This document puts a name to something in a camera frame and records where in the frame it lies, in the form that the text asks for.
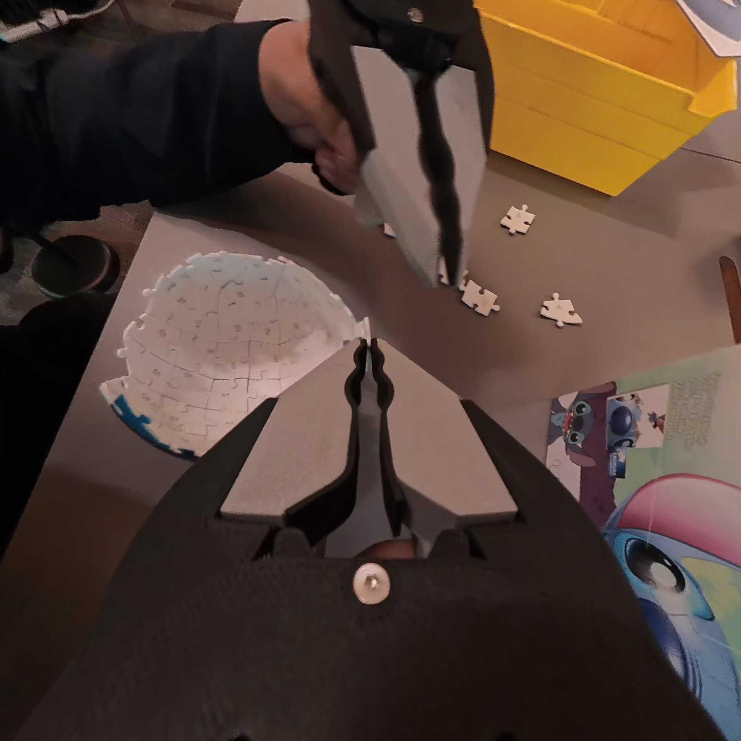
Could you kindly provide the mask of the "person's left hand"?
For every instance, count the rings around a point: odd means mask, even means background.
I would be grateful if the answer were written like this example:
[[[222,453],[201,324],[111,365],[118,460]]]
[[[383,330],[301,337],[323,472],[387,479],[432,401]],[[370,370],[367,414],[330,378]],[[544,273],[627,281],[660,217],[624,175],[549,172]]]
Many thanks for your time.
[[[320,174],[355,194],[359,158],[346,119],[321,91],[310,63],[310,21],[284,21],[265,33],[258,54],[262,95],[289,140],[313,154]]]

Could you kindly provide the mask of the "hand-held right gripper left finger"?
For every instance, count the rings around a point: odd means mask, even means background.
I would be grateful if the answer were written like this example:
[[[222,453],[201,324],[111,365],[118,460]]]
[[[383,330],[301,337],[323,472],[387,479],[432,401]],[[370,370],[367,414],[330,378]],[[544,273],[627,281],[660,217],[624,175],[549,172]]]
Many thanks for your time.
[[[353,512],[367,341],[357,338],[277,398],[220,514],[300,530],[316,545]]]

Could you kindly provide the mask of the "cartoon printed puzzle box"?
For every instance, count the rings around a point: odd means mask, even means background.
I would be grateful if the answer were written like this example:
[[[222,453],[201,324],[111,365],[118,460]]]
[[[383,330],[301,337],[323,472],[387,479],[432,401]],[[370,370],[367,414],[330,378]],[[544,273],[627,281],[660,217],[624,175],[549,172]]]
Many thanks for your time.
[[[739,345],[554,398],[546,450],[674,670],[739,739]]]

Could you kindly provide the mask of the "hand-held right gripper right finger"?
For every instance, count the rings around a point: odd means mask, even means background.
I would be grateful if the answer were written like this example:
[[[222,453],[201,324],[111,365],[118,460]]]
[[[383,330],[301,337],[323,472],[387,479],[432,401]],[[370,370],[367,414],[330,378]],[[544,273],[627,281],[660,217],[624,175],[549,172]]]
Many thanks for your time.
[[[369,356],[394,536],[407,528],[433,542],[443,531],[513,522],[518,507],[460,397],[385,340],[374,338]]]

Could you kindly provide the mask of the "dark round base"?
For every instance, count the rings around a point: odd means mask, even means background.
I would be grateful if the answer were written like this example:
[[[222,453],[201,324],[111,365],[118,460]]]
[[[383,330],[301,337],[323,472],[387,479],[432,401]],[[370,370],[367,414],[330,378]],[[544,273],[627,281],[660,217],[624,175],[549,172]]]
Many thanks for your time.
[[[40,248],[31,268],[32,280],[49,299],[105,293],[115,284],[121,262],[118,253],[98,238],[39,236]]]

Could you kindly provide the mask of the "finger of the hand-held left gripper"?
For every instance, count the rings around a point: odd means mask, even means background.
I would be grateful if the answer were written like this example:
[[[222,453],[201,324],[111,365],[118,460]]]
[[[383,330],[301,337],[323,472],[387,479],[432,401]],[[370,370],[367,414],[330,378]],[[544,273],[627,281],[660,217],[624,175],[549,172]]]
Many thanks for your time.
[[[352,131],[361,177],[379,220],[428,287],[438,283],[441,228],[420,153],[413,76],[377,47],[352,47]]]
[[[451,283],[468,267],[469,232],[486,164],[473,70],[451,65],[433,87],[430,135],[430,197],[436,219],[431,284],[440,280],[440,264]]]

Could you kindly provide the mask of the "blue white puzzle ball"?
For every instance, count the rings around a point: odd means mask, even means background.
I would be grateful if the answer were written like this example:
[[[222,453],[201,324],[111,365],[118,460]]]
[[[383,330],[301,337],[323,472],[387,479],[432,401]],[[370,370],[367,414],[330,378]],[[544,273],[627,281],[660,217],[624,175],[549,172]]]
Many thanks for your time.
[[[282,256],[192,255],[143,296],[117,352],[125,375],[99,390],[131,431],[186,460],[363,338],[343,299]]]

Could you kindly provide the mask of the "brown wooden stick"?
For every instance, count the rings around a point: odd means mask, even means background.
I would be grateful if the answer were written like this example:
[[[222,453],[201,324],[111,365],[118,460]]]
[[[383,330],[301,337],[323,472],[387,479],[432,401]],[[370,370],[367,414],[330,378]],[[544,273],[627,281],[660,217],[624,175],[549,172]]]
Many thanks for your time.
[[[726,295],[727,310],[734,343],[740,344],[740,279],[736,262],[727,255],[719,257],[719,269]]]

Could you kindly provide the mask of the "white blue printed card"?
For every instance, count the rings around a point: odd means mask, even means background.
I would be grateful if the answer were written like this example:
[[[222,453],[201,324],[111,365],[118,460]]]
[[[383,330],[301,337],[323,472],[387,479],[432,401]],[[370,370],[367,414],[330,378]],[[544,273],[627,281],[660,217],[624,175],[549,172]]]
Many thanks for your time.
[[[740,57],[740,1],[676,3],[715,56]]]

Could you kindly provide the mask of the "person's left forearm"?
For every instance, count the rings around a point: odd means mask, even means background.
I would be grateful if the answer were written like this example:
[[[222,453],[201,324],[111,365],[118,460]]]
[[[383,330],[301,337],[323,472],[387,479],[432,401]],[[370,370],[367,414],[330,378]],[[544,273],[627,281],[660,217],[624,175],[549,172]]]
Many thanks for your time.
[[[259,84],[275,25],[176,32],[105,56],[3,53],[2,226],[176,205],[305,162]]]

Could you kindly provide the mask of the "yellow plastic storage bin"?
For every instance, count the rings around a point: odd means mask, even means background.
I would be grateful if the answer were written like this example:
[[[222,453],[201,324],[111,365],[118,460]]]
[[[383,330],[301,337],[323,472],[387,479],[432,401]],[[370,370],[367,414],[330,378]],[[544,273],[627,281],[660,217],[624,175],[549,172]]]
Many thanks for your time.
[[[676,2],[475,2],[494,72],[490,148],[617,196],[736,110],[739,58]]]

